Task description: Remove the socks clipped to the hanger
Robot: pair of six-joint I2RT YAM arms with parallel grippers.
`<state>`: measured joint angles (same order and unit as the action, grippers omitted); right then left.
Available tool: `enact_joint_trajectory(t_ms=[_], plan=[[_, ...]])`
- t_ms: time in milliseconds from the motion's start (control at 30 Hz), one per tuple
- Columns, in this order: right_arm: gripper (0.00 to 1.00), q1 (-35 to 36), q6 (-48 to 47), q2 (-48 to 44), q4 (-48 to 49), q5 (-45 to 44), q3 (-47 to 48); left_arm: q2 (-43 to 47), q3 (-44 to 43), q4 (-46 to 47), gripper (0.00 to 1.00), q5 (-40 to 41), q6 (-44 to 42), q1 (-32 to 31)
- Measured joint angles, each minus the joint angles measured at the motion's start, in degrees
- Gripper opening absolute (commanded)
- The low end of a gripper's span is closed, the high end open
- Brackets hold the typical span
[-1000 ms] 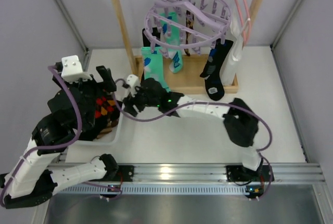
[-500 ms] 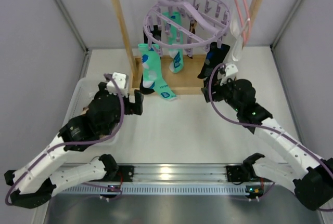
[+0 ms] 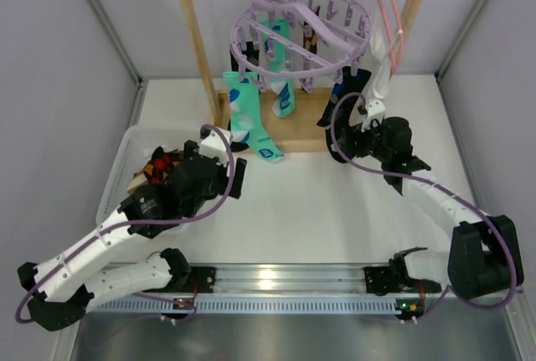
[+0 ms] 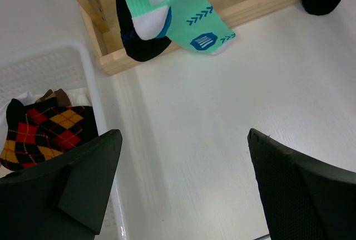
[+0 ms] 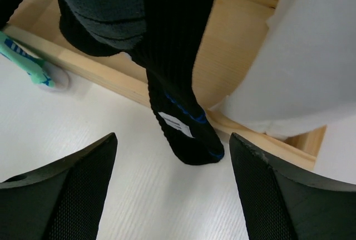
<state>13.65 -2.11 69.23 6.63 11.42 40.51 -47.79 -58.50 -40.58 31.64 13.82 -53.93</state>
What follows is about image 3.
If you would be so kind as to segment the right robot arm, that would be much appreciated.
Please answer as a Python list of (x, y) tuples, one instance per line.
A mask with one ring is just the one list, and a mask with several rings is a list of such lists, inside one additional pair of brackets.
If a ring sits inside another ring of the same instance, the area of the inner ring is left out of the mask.
[(440, 183), (430, 165), (414, 154), (407, 120), (389, 117), (369, 129), (336, 125), (327, 131), (332, 151), (344, 160), (372, 157), (377, 174), (419, 207), (450, 240), (446, 252), (415, 247), (393, 255), (389, 266), (399, 284), (432, 281), (469, 301), (524, 282), (514, 222), (491, 216)]

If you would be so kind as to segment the black blue grey sock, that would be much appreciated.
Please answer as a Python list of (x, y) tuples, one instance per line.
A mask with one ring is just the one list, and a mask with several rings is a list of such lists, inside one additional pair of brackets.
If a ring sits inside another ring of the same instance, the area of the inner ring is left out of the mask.
[[(343, 69), (343, 81), (341, 83), (336, 83), (333, 88), (329, 100), (327, 101), (326, 107), (322, 113), (322, 116), (317, 121), (317, 126), (325, 130), (325, 139), (327, 144), (327, 149), (331, 157), (340, 163), (345, 163), (346, 161), (340, 156), (340, 154), (332, 147), (332, 137), (330, 132), (330, 125), (332, 120), (332, 113), (336, 104), (345, 96), (351, 95), (352, 93), (358, 92), (362, 93), (364, 87), (369, 82), (372, 73), (368, 70), (359, 69), (356, 75), (351, 75), (351, 68), (345, 67)], [(350, 97), (346, 99), (343, 104), (339, 107), (336, 120), (334, 123), (334, 136), (337, 139), (339, 147), (345, 152), (349, 157), (350, 152), (347, 151), (348, 144), (345, 142), (345, 139), (349, 132), (353, 129), (350, 126), (350, 116), (353, 112), (353, 108), (356, 103), (359, 101), (357, 96)]]

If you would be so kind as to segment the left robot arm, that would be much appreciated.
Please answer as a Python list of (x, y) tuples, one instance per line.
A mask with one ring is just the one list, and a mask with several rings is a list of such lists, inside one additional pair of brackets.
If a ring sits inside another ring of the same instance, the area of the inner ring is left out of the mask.
[(54, 258), (18, 268), (27, 292), (20, 308), (28, 311), (28, 323), (58, 331), (117, 298), (180, 291), (191, 281), (191, 266), (178, 248), (160, 250), (129, 266), (109, 264), (182, 222), (210, 216), (212, 210), (200, 211), (206, 202), (238, 199), (247, 162), (207, 139), (188, 141), (178, 152), (157, 149), (154, 154), (166, 161), (163, 171), (135, 188), (104, 222)]

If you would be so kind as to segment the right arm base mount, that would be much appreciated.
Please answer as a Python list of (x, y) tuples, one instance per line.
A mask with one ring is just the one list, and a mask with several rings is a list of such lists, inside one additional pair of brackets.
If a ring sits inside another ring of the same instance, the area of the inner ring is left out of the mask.
[(438, 283), (397, 275), (387, 266), (368, 266), (363, 272), (366, 292), (381, 297), (400, 293), (436, 294), (442, 290)]

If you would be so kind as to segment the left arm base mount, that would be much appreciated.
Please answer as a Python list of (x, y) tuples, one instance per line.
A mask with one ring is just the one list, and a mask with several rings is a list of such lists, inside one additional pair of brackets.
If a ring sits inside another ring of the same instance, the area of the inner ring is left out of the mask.
[(144, 290), (144, 293), (213, 293), (217, 269), (212, 266), (192, 266), (187, 276), (173, 277), (163, 288)]

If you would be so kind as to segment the purple round clip hanger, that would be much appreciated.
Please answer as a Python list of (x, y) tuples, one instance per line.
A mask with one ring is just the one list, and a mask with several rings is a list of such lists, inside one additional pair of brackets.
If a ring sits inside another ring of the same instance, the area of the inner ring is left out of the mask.
[[(289, 39), (272, 31), (277, 18), (289, 25)], [(302, 47), (303, 23), (317, 33), (317, 54)], [(256, 86), (265, 89), (270, 79), (293, 80), (328, 76), (334, 82), (343, 80), (343, 69), (357, 72), (372, 36), (373, 19), (356, 0), (253, 0), (234, 25), (229, 44), (239, 64), (240, 78), (246, 72), (257, 75)], [(258, 66), (242, 54), (251, 40), (260, 51)], [(275, 56), (274, 41), (286, 46), (285, 66), (289, 71), (271, 72), (267, 58)]]

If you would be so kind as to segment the argyle red orange sock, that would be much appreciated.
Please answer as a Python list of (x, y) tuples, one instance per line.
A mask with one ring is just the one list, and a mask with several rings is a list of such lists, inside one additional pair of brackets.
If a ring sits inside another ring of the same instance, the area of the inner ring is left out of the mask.
[(142, 174), (149, 183), (167, 183), (175, 167), (183, 159), (183, 151), (175, 149), (166, 152), (162, 147), (157, 147), (152, 153), (151, 159), (142, 169)]

